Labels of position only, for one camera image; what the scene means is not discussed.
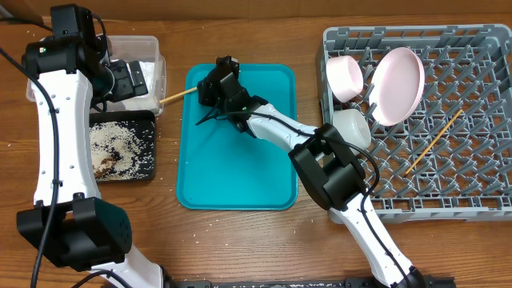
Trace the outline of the wooden chopstick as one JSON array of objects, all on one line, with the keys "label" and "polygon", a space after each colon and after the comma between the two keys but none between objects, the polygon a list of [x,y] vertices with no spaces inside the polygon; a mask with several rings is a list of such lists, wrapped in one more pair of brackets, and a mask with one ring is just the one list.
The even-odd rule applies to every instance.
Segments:
[{"label": "wooden chopstick", "polygon": [[450,128],[450,126],[455,122],[455,120],[462,114],[463,109],[459,109],[457,113],[452,117],[451,120],[439,131],[439,133],[435,136],[435,138],[431,141],[431,143],[424,149],[423,152],[420,153],[418,158],[412,163],[409,169],[404,173],[404,177],[407,177],[411,171],[420,163],[420,161],[426,156],[426,154],[434,147],[437,141],[443,136],[443,134]]},{"label": "wooden chopstick", "polygon": [[188,90],[184,90],[183,92],[180,92],[180,93],[177,93],[177,94],[174,94],[174,95],[171,95],[167,98],[164,98],[160,101],[161,104],[164,104],[164,103],[167,103],[167,102],[171,102],[173,100],[176,100],[182,96],[185,96],[186,94],[190,94],[190,93],[193,93],[197,90],[197,87],[193,87],[193,88],[190,88]]}]

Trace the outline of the pink bowl with rice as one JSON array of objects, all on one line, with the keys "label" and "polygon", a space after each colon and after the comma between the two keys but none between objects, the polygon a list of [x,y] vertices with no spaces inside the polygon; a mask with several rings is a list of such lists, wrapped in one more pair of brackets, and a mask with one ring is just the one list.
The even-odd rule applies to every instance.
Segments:
[{"label": "pink bowl with rice", "polygon": [[348,102],[362,92],[362,72],[351,56],[330,58],[326,63],[326,76],[332,93],[340,102]]}]

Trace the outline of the small grey bowl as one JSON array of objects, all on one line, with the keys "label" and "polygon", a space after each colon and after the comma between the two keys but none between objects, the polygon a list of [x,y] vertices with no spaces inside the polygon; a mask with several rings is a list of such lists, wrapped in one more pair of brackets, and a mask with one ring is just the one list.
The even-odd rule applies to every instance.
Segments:
[{"label": "small grey bowl", "polygon": [[370,146],[370,128],[360,111],[356,109],[336,110],[333,113],[332,124],[348,143],[361,150],[366,150]]}]

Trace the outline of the large white plate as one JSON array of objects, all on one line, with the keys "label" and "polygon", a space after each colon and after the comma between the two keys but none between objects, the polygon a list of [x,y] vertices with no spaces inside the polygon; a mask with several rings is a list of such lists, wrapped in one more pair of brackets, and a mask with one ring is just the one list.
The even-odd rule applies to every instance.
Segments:
[{"label": "large white plate", "polygon": [[371,80],[369,104],[375,104],[374,120],[383,126],[396,125],[417,108],[425,85],[420,58],[409,48],[389,52],[378,64]]}]

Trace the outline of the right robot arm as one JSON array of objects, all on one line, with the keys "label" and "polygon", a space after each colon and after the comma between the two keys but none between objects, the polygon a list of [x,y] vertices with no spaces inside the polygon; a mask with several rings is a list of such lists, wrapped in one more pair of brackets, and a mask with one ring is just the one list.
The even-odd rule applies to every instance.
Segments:
[{"label": "right robot arm", "polygon": [[377,216],[373,186],[348,143],[331,124],[301,124],[271,103],[249,95],[230,65],[216,65],[197,84],[198,101],[210,112],[204,121],[224,118],[241,133],[267,140],[288,153],[308,195],[345,225],[362,249],[380,287],[424,287],[422,273],[405,256]]}]

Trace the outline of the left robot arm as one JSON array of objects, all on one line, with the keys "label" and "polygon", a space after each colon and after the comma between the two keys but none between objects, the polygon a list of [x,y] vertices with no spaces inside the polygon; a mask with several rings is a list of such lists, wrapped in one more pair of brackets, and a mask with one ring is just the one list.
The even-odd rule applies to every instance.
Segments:
[{"label": "left robot arm", "polygon": [[34,205],[17,228],[36,259],[103,276],[117,287],[171,287],[166,270],[133,244],[127,213],[106,202],[94,177],[90,118],[112,119],[108,102],[144,95],[138,62],[112,61],[100,17],[75,4],[50,10],[50,36],[27,45],[16,67],[38,108],[39,175]]}]

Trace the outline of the clear plastic waste bin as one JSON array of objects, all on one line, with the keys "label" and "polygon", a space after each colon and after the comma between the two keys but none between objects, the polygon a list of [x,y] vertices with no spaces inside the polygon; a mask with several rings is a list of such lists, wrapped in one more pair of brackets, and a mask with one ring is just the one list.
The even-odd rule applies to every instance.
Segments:
[{"label": "clear plastic waste bin", "polygon": [[156,116],[163,112],[160,103],[166,95],[166,62],[154,36],[122,35],[108,37],[110,56],[126,63],[138,61],[148,93],[117,103],[108,102],[107,111],[150,110]]}]

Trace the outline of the grey dishwasher rack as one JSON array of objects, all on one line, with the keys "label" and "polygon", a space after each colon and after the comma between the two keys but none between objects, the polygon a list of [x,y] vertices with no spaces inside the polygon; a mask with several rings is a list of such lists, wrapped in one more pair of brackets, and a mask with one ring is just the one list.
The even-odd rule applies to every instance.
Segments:
[{"label": "grey dishwasher rack", "polygon": [[[371,79],[392,50],[406,47],[422,61],[425,89],[404,121],[383,126],[372,117]],[[349,102],[370,127],[378,171],[372,203],[387,223],[431,219],[511,218],[511,30],[502,24],[330,27],[317,55],[322,119],[340,109],[326,80],[330,58],[349,55],[364,88]],[[449,120],[462,114],[420,163],[404,173]]]}]

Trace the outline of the teal plastic tray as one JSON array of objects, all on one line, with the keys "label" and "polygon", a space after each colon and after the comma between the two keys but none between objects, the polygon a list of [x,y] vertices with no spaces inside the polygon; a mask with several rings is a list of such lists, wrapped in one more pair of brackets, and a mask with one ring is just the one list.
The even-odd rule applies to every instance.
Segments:
[{"label": "teal plastic tray", "polygon": [[[294,72],[283,64],[241,64],[250,95],[297,119]],[[298,176],[286,152],[241,134],[227,120],[196,126],[210,108],[198,92],[185,96],[176,196],[192,210],[285,210],[298,197]]]}]

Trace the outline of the brown food scrap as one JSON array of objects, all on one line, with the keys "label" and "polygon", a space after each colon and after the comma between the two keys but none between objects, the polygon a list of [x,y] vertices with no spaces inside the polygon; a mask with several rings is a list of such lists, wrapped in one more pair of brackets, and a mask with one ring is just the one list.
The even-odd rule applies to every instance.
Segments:
[{"label": "brown food scrap", "polygon": [[96,177],[96,179],[99,179],[99,178],[103,177],[104,175],[108,174],[109,172],[111,172],[112,169],[114,168],[114,166],[116,165],[116,163],[117,163],[117,161],[114,158],[108,157],[108,158],[103,159],[98,164],[98,166],[93,166],[94,176]]}]

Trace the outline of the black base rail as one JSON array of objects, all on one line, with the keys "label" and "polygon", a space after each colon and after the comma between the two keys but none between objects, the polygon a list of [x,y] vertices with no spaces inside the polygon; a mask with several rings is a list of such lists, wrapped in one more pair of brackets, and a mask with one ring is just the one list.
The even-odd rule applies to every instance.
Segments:
[{"label": "black base rail", "polygon": [[382,287],[372,278],[346,278],[337,281],[300,282],[210,282],[182,281],[179,288],[377,288]]}]

